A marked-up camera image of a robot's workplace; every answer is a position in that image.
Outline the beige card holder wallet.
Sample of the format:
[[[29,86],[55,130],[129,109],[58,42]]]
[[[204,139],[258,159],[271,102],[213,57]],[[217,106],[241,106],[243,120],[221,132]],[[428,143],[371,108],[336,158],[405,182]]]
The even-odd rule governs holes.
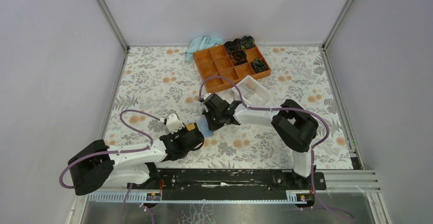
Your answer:
[[[205,139],[214,136],[214,132],[209,129],[208,122],[205,117],[202,117],[198,121],[193,123],[197,124],[197,129],[202,133]]]

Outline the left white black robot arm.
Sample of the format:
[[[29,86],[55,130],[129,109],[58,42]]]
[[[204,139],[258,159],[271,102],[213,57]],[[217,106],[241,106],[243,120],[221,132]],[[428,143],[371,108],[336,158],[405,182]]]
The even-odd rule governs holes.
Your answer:
[[[150,145],[109,147],[96,140],[68,161],[67,171],[77,196],[101,187],[132,186],[151,189],[160,181],[157,163],[176,161],[202,147],[204,135],[198,128],[183,128],[151,140]]]

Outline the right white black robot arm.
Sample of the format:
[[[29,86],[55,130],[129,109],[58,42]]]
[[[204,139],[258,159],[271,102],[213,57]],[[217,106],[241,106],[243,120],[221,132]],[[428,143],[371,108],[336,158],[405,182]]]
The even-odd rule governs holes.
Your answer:
[[[306,189],[313,183],[310,145],[317,136],[318,122],[294,100],[287,99],[280,107],[253,107],[234,100],[228,103],[215,93],[199,99],[205,109],[208,130],[215,132],[228,125],[260,125],[274,128],[285,145],[293,151],[293,183]]]

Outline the white card box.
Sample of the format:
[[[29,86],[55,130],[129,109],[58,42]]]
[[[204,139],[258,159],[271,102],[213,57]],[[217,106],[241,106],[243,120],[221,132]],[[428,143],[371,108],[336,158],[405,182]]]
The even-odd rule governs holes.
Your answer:
[[[272,105],[273,96],[268,89],[248,75],[237,83],[244,102],[248,105]]]

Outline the orange compartment tray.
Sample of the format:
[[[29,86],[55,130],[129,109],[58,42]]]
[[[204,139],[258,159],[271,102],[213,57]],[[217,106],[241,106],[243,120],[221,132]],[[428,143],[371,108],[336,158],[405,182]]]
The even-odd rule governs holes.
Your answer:
[[[237,66],[232,64],[230,55],[227,54],[223,45],[207,48],[193,54],[199,74],[205,82],[204,87],[207,92],[217,93],[232,88],[233,85],[227,80],[231,80],[237,84],[248,75],[259,80],[271,74],[272,69],[258,47],[247,49],[245,52],[248,62]],[[255,58],[264,59],[269,70],[255,73],[251,66],[251,62]]]

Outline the dark rolled band middle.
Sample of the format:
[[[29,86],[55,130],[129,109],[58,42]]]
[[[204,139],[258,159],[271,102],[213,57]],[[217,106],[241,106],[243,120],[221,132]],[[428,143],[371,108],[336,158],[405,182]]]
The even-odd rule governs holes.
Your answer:
[[[231,62],[234,66],[241,65],[247,63],[247,54],[244,50],[236,50],[232,51],[230,54]]]

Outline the dark rolled band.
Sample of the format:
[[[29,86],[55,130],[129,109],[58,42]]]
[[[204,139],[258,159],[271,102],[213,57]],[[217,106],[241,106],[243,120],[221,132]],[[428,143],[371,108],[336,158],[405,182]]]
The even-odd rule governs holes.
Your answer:
[[[231,55],[232,52],[241,50],[241,39],[236,38],[232,41],[227,41],[224,43],[224,48],[228,55]]]
[[[244,50],[236,50],[232,51],[230,54],[231,62],[234,66],[241,65],[247,63],[247,54]]]
[[[269,67],[264,59],[255,58],[251,62],[252,69],[255,73],[261,73],[269,70]]]

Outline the dark rolled band right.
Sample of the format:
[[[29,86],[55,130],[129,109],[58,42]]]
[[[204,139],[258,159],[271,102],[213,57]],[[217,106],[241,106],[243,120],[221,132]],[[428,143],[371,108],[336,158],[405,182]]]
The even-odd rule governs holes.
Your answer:
[[[255,73],[261,73],[269,70],[269,67],[264,59],[255,58],[251,62],[252,69]]]

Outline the dark rolled band top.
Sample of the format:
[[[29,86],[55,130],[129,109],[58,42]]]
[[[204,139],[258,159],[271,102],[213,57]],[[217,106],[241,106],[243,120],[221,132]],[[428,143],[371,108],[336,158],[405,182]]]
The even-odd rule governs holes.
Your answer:
[[[231,55],[232,52],[241,50],[241,39],[236,38],[232,41],[227,41],[224,43],[224,48],[228,55]]]

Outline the light blue cloth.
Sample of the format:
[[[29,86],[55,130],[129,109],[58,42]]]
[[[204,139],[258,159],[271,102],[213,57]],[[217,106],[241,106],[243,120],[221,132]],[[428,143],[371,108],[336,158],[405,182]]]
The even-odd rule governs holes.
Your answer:
[[[193,61],[193,54],[197,51],[202,51],[207,48],[215,47],[223,44],[223,39],[220,37],[199,36],[192,40],[186,51],[185,61],[191,63]]]

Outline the dark rolled band corner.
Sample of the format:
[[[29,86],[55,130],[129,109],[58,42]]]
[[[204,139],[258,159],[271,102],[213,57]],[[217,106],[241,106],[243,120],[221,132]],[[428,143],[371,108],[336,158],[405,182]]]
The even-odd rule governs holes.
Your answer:
[[[256,47],[255,40],[252,36],[245,35],[240,40],[240,46],[242,50],[247,50]]]

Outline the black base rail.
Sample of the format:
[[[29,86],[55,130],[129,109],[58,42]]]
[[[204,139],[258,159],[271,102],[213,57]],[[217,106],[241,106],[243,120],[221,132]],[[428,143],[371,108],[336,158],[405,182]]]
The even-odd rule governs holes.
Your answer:
[[[299,192],[310,198],[326,190],[323,173],[301,177],[281,169],[159,169],[142,184],[127,183],[133,190],[155,190],[164,201],[286,201]]]

